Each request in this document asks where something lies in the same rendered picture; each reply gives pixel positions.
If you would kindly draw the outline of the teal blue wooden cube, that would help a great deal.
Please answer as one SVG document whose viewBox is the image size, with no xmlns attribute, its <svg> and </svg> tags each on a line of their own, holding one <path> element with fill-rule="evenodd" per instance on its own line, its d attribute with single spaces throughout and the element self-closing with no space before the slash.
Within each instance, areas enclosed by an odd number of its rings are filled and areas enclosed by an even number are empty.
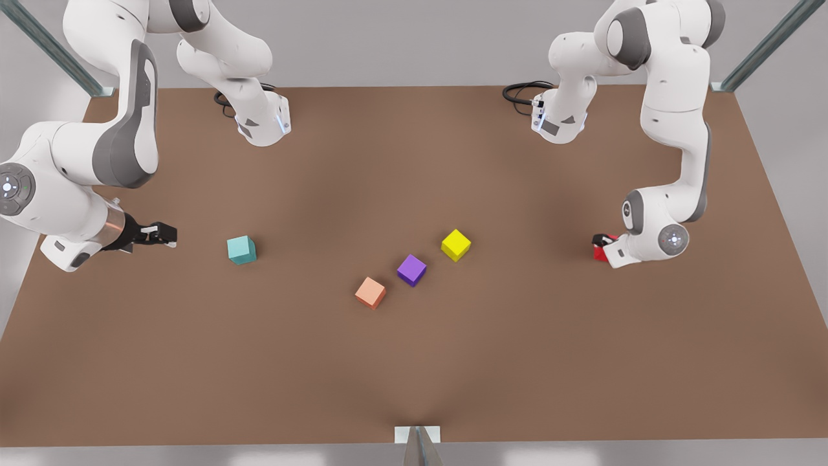
<svg viewBox="0 0 828 466">
<path fill-rule="evenodd" d="M 256 245 L 249 236 L 240 236 L 226 241 L 228 259 L 236 265 L 257 260 Z"/>
</svg>

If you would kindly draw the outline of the yellow wooden cube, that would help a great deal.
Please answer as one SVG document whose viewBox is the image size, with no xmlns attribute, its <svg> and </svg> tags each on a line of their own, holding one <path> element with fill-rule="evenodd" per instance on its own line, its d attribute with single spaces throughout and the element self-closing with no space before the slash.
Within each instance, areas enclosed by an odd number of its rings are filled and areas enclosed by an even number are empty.
<svg viewBox="0 0 828 466">
<path fill-rule="evenodd" d="M 461 231 L 455 229 L 441 242 L 441 250 L 453 262 L 458 262 L 470 248 L 472 242 Z"/>
</svg>

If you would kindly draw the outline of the purple wooden cube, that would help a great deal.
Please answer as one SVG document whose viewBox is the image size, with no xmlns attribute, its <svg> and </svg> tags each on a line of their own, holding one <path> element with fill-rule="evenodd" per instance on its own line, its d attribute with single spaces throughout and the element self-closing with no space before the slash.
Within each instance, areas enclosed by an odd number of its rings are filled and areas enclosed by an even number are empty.
<svg viewBox="0 0 828 466">
<path fill-rule="evenodd" d="M 414 287 L 423 277 L 426 269 L 427 265 L 422 260 L 417 259 L 413 254 L 408 254 L 397 268 L 397 276 L 402 278 L 409 286 Z"/>
</svg>

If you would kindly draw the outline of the orange wooden cube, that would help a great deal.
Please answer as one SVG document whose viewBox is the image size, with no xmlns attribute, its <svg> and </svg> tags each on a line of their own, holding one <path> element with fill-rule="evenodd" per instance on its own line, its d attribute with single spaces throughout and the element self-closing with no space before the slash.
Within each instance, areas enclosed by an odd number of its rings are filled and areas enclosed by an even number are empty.
<svg viewBox="0 0 828 466">
<path fill-rule="evenodd" d="M 361 286 L 355 292 L 355 298 L 360 301 L 360 303 L 364 304 L 365 306 L 369 307 L 372 310 L 375 310 L 379 304 L 381 304 L 382 299 L 384 299 L 386 295 L 387 289 L 384 285 L 376 280 L 373 280 L 371 277 L 366 277 L 364 282 L 361 283 Z"/>
</svg>

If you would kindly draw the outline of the silver frame post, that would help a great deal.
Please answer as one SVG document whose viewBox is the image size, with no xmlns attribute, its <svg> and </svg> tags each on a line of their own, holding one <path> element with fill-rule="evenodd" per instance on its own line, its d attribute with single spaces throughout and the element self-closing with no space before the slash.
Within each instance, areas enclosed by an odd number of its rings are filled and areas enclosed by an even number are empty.
<svg viewBox="0 0 828 466">
<path fill-rule="evenodd" d="M 781 44 L 790 38 L 823 4 L 826 0 L 798 0 L 795 6 L 775 24 L 763 39 L 754 47 L 733 71 L 722 82 L 710 83 L 714 93 L 733 93 L 742 83 L 763 65 L 772 53 L 775 53 Z"/>
<path fill-rule="evenodd" d="M 112 96 L 112 87 L 103 87 L 98 80 L 80 65 L 77 59 L 60 45 L 56 38 L 39 23 L 18 0 L 0 0 L 0 11 L 5 14 L 18 29 L 22 30 L 54 63 L 60 66 L 68 76 L 74 80 L 89 96 L 107 97 Z"/>
<path fill-rule="evenodd" d="M 435 443 L 440 427 L 395 427 L 395 443 L 405 443 L 403 466 L 444 466 Z"/>
</svg>

